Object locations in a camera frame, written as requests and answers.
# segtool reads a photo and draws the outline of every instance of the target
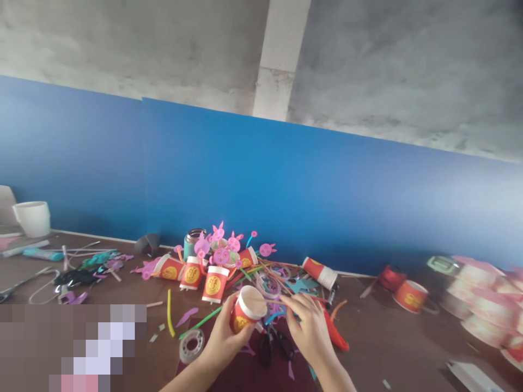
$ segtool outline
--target glue stick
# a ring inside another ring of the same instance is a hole
[[[36,259],[60,261],[64,258],[63,253],[51,252],[49,250],[42,250],[38,248],[29,248],[23,251],[24,256],[33,257]]]

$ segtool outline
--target dark red paper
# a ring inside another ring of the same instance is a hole
[[[201,318],[193,318],[189,327],[196,325],[200,320]],[[205,334],[205,343],[211,335],[214,322],[215,319],[209,320],[201,327]],[[286,320],[280,320],[276,329],[292,340]],[[299,390],[300,392],[316,392],[318,390],[312,379],[309,365],[301,353],[296,353],[292,362],[295,380],[289,377],[289,362],[275,340],[272,342],[272,365],[270,368],[265,368],[258,356],[260,340],[261,335],[255,330],[249,344],[256,355],[238,353],[231,364],[218,376],[209,391],[278,392]],[[179,374],[186,367],[180,362],[176,374]]]

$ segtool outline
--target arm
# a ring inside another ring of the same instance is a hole
[[[229,327],[230,313],[238,297],[232,294],[216,319],[214,328],[202,354],[174,377],[160,392],[200,392],[210,388],[218,375],[230,364],[235,355],[251,338],[254,324],[251,324],[238,335]]]
[[[294,343],[314,369],[323,390],[356,392],[349,374],[336,357],[318,301],[303,294],[282,296],[281,300],[287,305],[287,322]],[[300,317],[300,324],[294,313]]]

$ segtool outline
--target yellow circle label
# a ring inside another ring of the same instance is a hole
[[[178,276],[178,271],[175,267],[167,267],[162,272],[162,277],[166,279],[176,280]]]
[[[220,291],[221,282],[218,277],[210,277],[205,285],[205,290],[209,295],[215,295]]]
[[[198,267],[191,266],[185,270],[185,281],[193,284],[200,277],[200,270]]]
[[[234,332],[238,333],[248,324],[249,324],[249,320],[247,320],[246,318],[243,318],[241,316],[237,316],[234,319]]]
[[[251,259],[249,259],[249,258],[241,259],[241,267],[242,268],[247,268],[250,265],[251,265]]]

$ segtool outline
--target concrete pillar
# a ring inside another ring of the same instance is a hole
[[[270,0],[252,115],[286,121],[311,0]]]

